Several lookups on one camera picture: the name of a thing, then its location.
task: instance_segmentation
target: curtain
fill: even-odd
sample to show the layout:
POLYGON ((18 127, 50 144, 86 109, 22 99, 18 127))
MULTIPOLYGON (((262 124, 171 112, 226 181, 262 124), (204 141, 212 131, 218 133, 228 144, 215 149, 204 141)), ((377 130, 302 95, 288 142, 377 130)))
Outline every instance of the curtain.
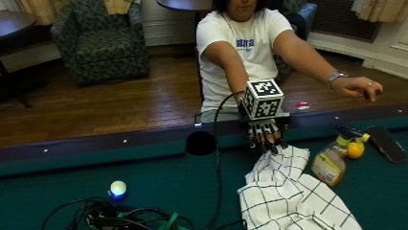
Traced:
POLYGON ((50 25, 69 0, 20 0, 24 10, 36 15, 38 25, 50 25))
MULTIPOLYGON (((38 25, 50 25, 61 8, 69 4, 69 0, 2 0, 20 2, 24 10, 33 13, 38 25)), ((123 14, 127 12, 134 0, 103 0, 109 14, 123 14)))
POLYGON ((371 22, 403 22, 408 15, 408 0, 355 0, 352 11, 371 22))
POLYGON ((133 0, 105 0, 105 6, 109 14, 127 13, 133 0))
POLYGON ((18 0, 0 0, 0 10, 21 12, 22 8, 18 0))

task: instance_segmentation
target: dark hair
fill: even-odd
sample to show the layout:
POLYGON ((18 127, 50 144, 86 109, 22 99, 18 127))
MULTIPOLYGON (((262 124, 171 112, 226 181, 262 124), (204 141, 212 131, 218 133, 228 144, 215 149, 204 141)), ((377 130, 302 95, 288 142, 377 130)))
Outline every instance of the dark hair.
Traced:
MULTIPOLYGON (((230 0, 212 0, 212 9, 218 12, 224 12, 227 10, 230 0)), ((266 7, 266 0, 258 0, 255 12, 266 7)))

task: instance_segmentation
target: wooden floor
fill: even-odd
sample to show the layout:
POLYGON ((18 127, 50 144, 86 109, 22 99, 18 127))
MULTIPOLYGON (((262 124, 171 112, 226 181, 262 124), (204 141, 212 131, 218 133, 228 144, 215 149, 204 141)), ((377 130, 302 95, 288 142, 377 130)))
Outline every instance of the wooden floor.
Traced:
MULTIPOLYGON (((194 125, 201 97, 197 66, 185 47, 150 47, 150 75, 117 84, 76 87, 58 59, 14 73, 22 81, 48 80, 49 85, 26 94, 33 107, 14 99, 0 102, 0 146, 18 145, 81 136, 194 125)), ((280 88, 286 94, 284 111, 307 101, 307 111, 321 111, 375 104, 408 103, 408 80, 361 67, 355 58, 324 53, 329 63, 352 76, 368 76, 384 84, 377 103, 344 99, 298 72, 280 88)))

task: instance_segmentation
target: spray bottle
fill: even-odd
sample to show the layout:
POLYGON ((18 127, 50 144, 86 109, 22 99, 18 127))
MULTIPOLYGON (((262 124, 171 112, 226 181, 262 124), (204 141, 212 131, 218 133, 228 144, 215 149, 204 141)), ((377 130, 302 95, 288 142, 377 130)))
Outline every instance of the spray bottle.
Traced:
POLYGON ((335 141, 317 153, 312 162, 311 171, 317 178, 333 186, 343 177, 345 172, 344 156, 348 153, 349 145, 357 143, 360 152, 355 156, 361 156, 363 142, 368 140, 368 134, 361 133, 359 130, 348 126, 335 126, 339 135, 335 141))

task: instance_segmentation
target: led light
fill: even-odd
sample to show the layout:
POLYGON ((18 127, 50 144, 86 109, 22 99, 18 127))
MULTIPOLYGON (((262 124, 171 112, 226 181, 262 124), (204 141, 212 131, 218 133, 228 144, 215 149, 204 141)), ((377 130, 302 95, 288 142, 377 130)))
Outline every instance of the led light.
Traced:
POLYGON ((107 191, 111 199, 121 199, 126 195, 126 184, 121 180, 113 181, 110 190, 107 191))

